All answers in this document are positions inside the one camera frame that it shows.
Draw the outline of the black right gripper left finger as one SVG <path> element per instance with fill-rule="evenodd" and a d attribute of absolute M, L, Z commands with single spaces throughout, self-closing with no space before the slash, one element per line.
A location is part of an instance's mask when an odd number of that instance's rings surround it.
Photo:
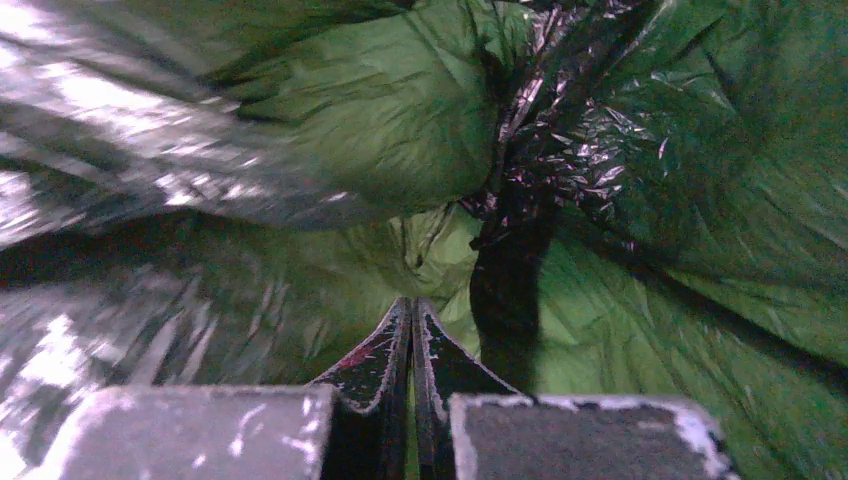
<path fill-rule="evenodd" d="M 411 303 L 303 386 L 110 387 L 69 416 L 38 479 L 401 479 Z"/>

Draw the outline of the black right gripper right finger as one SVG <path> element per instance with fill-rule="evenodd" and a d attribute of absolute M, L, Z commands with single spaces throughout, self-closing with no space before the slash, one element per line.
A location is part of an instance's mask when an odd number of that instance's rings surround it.
<path fill-rule="evenodd" d="M 717 422 L 683 397 L 544 395 L 504 382 L 414 301 L 422 479 L 736 479 Z"/>

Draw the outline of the black trash bag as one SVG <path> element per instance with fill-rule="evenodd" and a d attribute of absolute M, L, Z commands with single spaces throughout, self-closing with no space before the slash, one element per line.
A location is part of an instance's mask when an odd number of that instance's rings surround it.
<path fill-rule="evenodd" d="M 843 1 L 5 1 L 1 475 L 121 384 L 297 384 L 400 296 L 530 394 L 847 475 Z"/>

